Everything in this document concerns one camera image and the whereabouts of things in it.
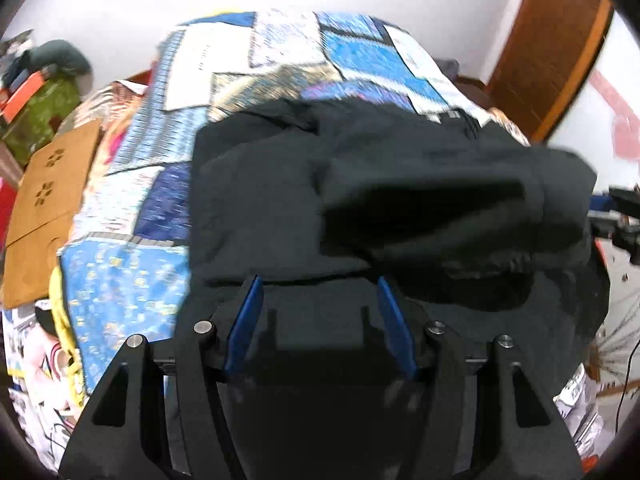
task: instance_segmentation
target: cardboard flap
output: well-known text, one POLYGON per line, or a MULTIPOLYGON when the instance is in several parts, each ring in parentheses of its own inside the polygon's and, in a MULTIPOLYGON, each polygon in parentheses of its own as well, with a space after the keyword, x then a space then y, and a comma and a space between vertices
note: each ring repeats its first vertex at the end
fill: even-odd
POLYGON ((100 124, 94 120, 56 137, 31 157, 15 200, 7 246, 78 211, 100 124))

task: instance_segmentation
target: wooden trim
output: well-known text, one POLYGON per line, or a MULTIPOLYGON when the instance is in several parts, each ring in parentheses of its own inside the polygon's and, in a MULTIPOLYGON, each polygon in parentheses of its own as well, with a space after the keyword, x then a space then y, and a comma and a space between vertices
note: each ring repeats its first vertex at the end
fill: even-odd
POLYGON ((542 142, 542 140, 545 140, 551 134, 553 128, 558 124, 558 121, 573 102, 580 88, 582 88, 600 52, 600 47, 604 41, 606 31, 609 28, 612 14, 613 6, 611 2, 609 0, 600 0, 598 12, 593 20, 591 31, 589 32, 587 41, 584 43, 580 57, 571 70, 569 79, 562 87, 556 102, 554 102, 551 110, 549 110, 542 119, 540 126, 538 126, 530 137, 532 142, 542 142))
POLYGON ((504 45, 502 50, 502 54, 500 54, 500 59, 494 68, 494 73, 491 74, 491 79, 486 85, 486 91, 490 94, 494 90, 494 86, 496 85, 498 78, 502 72, 502 67, 509 59, 511 51, 514 49, 516 43, 517 33, 521 28, 527 27, 529 25, 528 20, 525 17, 525 11, 529 6, 530 0, 522 0, 520 2, 520 8, 518 9, 518 13, 516 15, 516 19, 513 20, 513 27, 511 27, 511 32, 509 33, 509 39, 507 43, 504 45))
POLYGON ((486 92, 486 85, 475 77, 465 77, 463 75, 459 75, 454 83, 475 86, 476 88, 481 89, 483 92, 486 92))
MULTIPOLYGON (((633 381, 629 381, 629 384, 626 386, 626 392, 632 392, 636 388, 640 388, 640 379, 635 379, 633 381)), ((617 394, 621 394, 625 389, 624 384, 620 384, 620 386, 614 386, 612 388, 607 388, 601 392, 596 394, 596 397, 610 397, 617 394)))

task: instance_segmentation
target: black garment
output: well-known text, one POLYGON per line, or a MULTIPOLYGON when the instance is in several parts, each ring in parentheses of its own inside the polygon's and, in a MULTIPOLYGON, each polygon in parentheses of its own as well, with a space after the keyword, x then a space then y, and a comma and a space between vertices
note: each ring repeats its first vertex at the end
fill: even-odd
MULTIPOLYGON (((596 254, 584 266, 594 174, 462 111, 440 120, 359 100, 281 100, 200 130, 191 292, 176 337, 260 274, 249 369, 264 371, 274 348, 357 351, 380 340, 367 338, 362 312, 383 333, 376 279, 390 274, 465 336, 514 334, 557 393, 607 311, 596 254)), ((397 373, 380 361, 382 375, 397 373)))

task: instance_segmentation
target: blue patterned fabric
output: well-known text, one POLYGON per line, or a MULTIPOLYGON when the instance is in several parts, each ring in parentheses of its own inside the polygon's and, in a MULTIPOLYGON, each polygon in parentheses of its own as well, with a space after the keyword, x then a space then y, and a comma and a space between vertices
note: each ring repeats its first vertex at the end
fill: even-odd
POLYGON ((253 27, 254 20, 255 12, 222 12, 215 16, 196 18, 181 25, 193 25, 194 23, 228 23, 229 25, 238 25, 239 27, 253 27))
POLYGON ((64 297, 89 394, 129 335, 172 336, 188 291, 187 248, 138 241, 89 236, 62 249, 64 297))
POLYGON ((150 240, 187 240, 189 219, 188 162, 167 166, 156 178, 140 209, 133 234, 150 240))
POLYGON ((166 40, 148 95, 133 117, 107 174, 191 160, 196 132, 207 122, 207 107, 162 110, 171 63, 183 34, 178 30, 166 40))
POLYGON ((318 21, 325 27, 337 28, 352 34, 382 39, 380 31, 373 20, 365 14, 350 12, 318 12, 318 21))
POLYGON ((395 104, 409 112, 414 111, 409 98, 406 95, 392 92, 382 86, 369 81, 339 81, 335 83, 320 83, 305 88, 300 97, 308 101, 323 99, 344 99, 345 97, 357 97, 363 101, 375 104, 395 104))
POLYGON ((351 70, 358 74, 384 78, 434 103, 447 104, 429 81, 411 73, 394 47, 329 31, 322 38, 329 59, 342 72, 351 70))

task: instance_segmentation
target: cardboard box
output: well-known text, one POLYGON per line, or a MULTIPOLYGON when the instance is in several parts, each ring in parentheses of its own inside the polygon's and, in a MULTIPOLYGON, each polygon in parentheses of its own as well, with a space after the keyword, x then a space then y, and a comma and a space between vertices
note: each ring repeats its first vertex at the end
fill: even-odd
POLYGON ((100 120, 57 137, 31 157, 9 223, 4 307, 49 295, 57 250, 68 239, 94 158, 100 120))

